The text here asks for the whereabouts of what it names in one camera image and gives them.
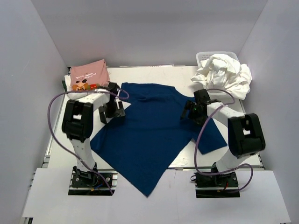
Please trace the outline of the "blue t-shirt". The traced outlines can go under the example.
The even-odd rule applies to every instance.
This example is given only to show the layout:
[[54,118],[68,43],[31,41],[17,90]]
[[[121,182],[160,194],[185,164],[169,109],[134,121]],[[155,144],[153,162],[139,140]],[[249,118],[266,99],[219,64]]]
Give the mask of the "blue t-shirt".
[[[164,171],[180,151],[196,140],[201,127],[190,119],[180,120],[189,97],[173,86],[123,83],[121,96],[129,95],[125,120],[111,119],[91,140],[91,149],[149,196]],[[214,121],[209,121],[199,150],[207,154],[225,147]]]

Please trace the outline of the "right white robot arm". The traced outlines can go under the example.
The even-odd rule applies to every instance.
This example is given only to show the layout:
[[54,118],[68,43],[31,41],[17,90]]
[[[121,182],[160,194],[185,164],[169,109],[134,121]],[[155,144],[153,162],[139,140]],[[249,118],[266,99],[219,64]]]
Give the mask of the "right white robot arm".
[[[266,147],[259,117],[255,113],[245,114],[229,107],[235,103],[232,94],[225,92],[232,98],[231,103],[223,103],[217,99],[211,99],[209,90],[202,89],[194,92],[195,101],[188,100],[181,114],[181,119],[187,116],[201,127],[196,139],[194,150],[194,165],[201,176],[211,176],[211,181],[216,186],[222,186],[228,180],[228,173],[232,173],[240,167],[248,166],[243,162],[263,151]],[[197,151],[202,134],[209,123],[215,118],[228,129],[228,150],[214,164],[216,171],[204,173],[197,166]]]

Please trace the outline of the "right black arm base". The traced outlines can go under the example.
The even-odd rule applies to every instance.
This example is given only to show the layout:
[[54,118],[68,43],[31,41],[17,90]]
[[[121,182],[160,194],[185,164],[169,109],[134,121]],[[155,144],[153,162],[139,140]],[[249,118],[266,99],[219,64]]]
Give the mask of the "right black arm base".
[[235,172],[204,176],[194,173],[190,180],[195,183],[196,198],[239,198],[239,184]]

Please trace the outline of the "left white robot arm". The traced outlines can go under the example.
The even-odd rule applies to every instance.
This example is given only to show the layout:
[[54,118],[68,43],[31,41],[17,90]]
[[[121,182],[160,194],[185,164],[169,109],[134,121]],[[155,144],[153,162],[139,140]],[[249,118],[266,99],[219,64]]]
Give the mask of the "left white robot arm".
[[119,92],[118,84],[109,83],[107,87],[98,87],[92,93],[82,94],[78,99],[70,99],[66,104],[62,131],[70,140],[77,158],[77,165],[73,170],[83,177],[88,186],[96,185],[99,180],[90,146],[93,113],[99,111],[100,122],[103,124],[107,124],[107,119],[124,118],[123,104],[116,101]]

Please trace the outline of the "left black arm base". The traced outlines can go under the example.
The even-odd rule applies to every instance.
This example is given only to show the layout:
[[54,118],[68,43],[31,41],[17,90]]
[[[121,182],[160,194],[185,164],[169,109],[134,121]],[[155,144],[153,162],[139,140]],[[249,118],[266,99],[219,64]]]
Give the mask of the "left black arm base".
[[[102,170],[101,175],[109,184],[112,192],[116,190],[118,173],[112,170]],[[112,196],[109,188],[103,179],[95,176],[92,180],[80,177],[74,171],[71,175],[69,196]]]

